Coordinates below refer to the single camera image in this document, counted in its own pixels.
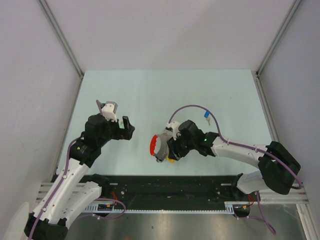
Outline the red handled metal key holder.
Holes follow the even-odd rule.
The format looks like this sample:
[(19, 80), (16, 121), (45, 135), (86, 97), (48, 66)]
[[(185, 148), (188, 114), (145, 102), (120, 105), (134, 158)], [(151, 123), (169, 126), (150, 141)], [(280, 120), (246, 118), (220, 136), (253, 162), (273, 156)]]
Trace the red handled metal key holder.
[(167, 141), (171, 137), (164, 129), (162, 133), (155, 134), (150, 142), (149, 151), (150, 154), (155, 157), (157, 163), (167, 162), (168, 146)]

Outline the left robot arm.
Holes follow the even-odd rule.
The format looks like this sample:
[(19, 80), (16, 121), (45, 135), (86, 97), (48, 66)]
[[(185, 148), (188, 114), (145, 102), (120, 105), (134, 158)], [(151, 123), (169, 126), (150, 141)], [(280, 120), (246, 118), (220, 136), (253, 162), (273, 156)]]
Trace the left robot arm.
[(100, 113), (88, 118), (84, 131), (68, 146), (61, 173), (42, 201), (29, 213), (24, 229), (28, 239), (65, 239), (73, 221), (91, 202), (110, 196), (110, 181), (100, 174), (93, 174), (78, 194), (73, 195), (73, 191), (101, 155), (106, 143), (132, 138), (135, 127), (127, 116), (123, 116), (122, 121), (123, 127), (118, 119), (107, 120)]

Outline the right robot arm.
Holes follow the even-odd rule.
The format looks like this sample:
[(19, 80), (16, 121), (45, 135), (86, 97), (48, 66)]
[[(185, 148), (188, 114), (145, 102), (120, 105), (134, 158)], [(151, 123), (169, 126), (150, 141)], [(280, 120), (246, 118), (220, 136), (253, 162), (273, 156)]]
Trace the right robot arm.
[(190, 151), (197, 151), (205, 157), (229, 158), (257, 168), (255, 172), (239, 174), (233, 181), (230, 194), (237, 201), (265, 189), (287, 195), (301, 169), (298, 161), (276, 141), (268, 145), (231, 143), (224, 141), (219, 133), (202, 132), (191, 120), (173, 121), (165, 130), (169, 134), (167, 157), (171, 160), (178, 161)]

